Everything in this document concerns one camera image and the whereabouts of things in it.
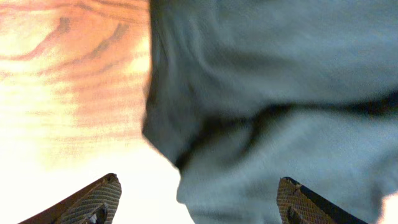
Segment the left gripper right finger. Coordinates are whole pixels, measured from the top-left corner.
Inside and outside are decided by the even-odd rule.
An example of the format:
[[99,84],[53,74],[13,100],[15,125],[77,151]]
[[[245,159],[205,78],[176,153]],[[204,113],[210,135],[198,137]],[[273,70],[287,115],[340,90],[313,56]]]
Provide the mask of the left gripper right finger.
[[367,224],[290,177],[279,180],[277,206],[283,224]]

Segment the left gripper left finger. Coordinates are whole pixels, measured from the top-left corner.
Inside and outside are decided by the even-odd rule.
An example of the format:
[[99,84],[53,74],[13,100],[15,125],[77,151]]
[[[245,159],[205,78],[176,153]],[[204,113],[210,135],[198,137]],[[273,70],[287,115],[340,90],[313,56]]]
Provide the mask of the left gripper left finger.
[[19,224],[112,224],[121,194],[117,175],[108,173]]

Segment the black t-shirt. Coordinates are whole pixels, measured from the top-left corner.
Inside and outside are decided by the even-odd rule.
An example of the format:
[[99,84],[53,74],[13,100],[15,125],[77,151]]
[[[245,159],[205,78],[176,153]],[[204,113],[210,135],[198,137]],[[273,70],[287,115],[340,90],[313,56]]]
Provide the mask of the black t-shirt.
[[396,0],[151,1],[143,134],[195,223],[279,223],[291,177],[369,223],[397,190]]

